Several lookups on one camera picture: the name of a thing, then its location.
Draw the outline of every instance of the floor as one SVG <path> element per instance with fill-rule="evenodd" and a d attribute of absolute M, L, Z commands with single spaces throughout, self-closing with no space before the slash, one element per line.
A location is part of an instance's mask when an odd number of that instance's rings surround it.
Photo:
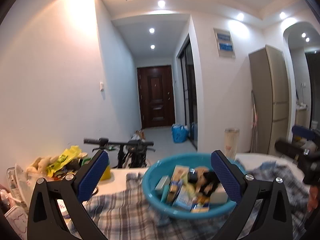
<path fill-rule="evenodd" d="M 155 152 L 147 152 L 147 161 L 151 164 L 158 160 L 180 153 L 197 152 L 192 143 L 187 140 L 183 143 L 174 143 L 171 127 L 156 127 L 144 129 L 146 141 L 153 141 Z"/>

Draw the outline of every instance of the dark doorway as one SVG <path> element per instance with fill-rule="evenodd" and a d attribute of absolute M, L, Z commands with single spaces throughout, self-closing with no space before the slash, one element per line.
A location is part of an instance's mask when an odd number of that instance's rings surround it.
<path fill-rule="evenodd" d="M 193 65 L 192 48 L 190 40 L 179 55 L 182 72 L 182 85 L 185 110 L 185 124 L 189 127 L 189 139 L 197 148 L 198 146 L 198 112 L 196 78 Z"/>
<path fill-rule="evenodd" d="M 142 128 L 175 122 L 171 66 L 138 68 Z"/>
<path fill-rule="evenodd" d="M 311 118 L 320 126 L 320 53 L 306 53 L 311 85 Z"/>

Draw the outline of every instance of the bicycle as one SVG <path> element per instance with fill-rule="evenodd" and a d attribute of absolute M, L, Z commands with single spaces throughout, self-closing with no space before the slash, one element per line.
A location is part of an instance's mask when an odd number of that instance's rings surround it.
<path fill-rule="evenodd" d="M 147 166 L 147 150 L 155 151 L 152 148 L 148 148 L 148 146 L 154 145 L 153 142 L 143 142 L 141 140 L 110 142 L 108 138 L 100 138 L 99 140 L 84 138 L 83 143 L 99 145 L 98 148 L 92 149 L 92 152 L 96 150 L 112 151 L 115 150 L 115 146 L 119 146 L 118 165 L 113 167 L 118 169 L 126 168 L 130 158 L 129 168 L 144 168 Z M 124 146 L 127 146 L 128 152 L 126 154 L 124 153 Z"/>

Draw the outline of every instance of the wooden door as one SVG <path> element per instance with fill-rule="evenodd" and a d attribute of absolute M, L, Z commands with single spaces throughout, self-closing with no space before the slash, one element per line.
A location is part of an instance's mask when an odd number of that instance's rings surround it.
<path fill-rule="evenodd" d="M 171 66 L 138 68 L 142 128 L 175 122 Z"/>

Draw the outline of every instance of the white table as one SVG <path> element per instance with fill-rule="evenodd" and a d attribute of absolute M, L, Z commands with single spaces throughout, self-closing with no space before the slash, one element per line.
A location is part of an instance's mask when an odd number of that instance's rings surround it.
<path fill-rule="evenodd" d="M 255 154 L 255 153 L 238 153 L 236 159 L 239 159 L 247 171 L 259 167 L 263 162 L 276 161 L 277 164 L 287 165 L 290 167 L 293 175 L 299 180 L 303 180 L 303 173 L 290 160 L 278 158 L 272 155 Z M 145 173 L 148 168 L 136 169 L 111 169 L 111 179 L 99 182 L 99 191 L 97 195 L 112 194 L 126 189 L 126 175 L 128 173 Z"/>

